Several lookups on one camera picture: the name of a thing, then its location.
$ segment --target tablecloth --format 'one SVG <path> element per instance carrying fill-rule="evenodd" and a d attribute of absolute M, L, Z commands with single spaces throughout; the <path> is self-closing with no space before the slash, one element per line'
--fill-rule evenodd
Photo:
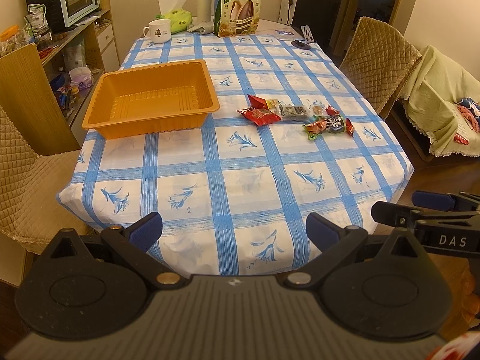
<path fill-rule="evenodd" d="M 58 201 L 98 230 L 158 211 L 163 234 L 149 253 L 184 275 L 297 269 L 320 253 L 305 232 L 310 212 L 373 232 L 371 206 L 397 201 L 413 167 L 370 104 L 311 46 L 268 35 L 139 39 L 121 69 L 204 59 L 220 110 L 193 130 L 112 140 L 89 131 Z M 332 105 L 350 118 L 354 137 L 310 141 L 294 122 L 256 127 L 236 112 L 249 106 L 247 93 Z"/>

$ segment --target thermos bottle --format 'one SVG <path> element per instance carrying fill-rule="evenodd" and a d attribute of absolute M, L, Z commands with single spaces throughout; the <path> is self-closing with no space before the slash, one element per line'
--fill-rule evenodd
<path fill-rule="evenodd" d="M 197 23 L 212 21 L 212 0 L 197 0 Z"/>

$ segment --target white mug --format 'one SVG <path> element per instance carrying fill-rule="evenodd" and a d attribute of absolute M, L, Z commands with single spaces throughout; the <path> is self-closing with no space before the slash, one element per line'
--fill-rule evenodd
<path fill-rule="evenodd" d="M 148 25 L 148 27 L 143 28 L 143 36 L 149 37 L 153 43 L 165 43 L 172 37 L 170 19 L 154 20 Z"/>

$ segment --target pillow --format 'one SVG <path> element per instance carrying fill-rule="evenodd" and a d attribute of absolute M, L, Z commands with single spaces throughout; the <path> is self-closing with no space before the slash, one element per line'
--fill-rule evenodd
<path fill-rule="evenodd" d="M 458 105 L 464 106 L 467 110 L 472 112 L 473 117 L 480 124 L 480 105 L 476 104 L 470 97 L 457 101 Z"/>
<path fill-rule="evenodd" d="M 462 105 L 457 105 L 457 109 L 460 111 L 460 114 L 465 118 L 465 120 L 470 124 L 470 128 L 474 130 L 474 132 L 480 132 L 480 126 L 477 120 L 473 117 L 472 112 L 469 109 Z"/>

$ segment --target green blanket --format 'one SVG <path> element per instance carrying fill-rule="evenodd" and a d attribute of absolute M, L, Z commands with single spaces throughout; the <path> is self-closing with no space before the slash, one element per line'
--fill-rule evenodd
<path fill-rule="evenodd" d="M 480 156 L 480 134 L 474 132 L 457 110 L 457 100 L 471 97 L 480 102 L 480 82 L 435 47 L 420 51 L 422 61 L 412 72 L 400 97 L 410 121 L 430 138 L 430 153 Z M 469 145 L 454 142 L 455 133 Z"/>

